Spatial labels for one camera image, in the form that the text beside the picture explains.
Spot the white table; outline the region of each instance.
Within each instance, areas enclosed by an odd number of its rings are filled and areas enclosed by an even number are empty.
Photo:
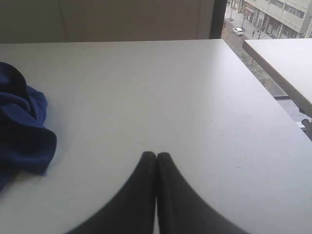
[[[312,39],[246,40],[243,48],[312,117]]]
[[[46,94],[58,136],[47,176],[0,194],[1,233],[65,233],[145,150],[250,233],[311,233],[312,144],[224,41],[2,44],[0,59]]]

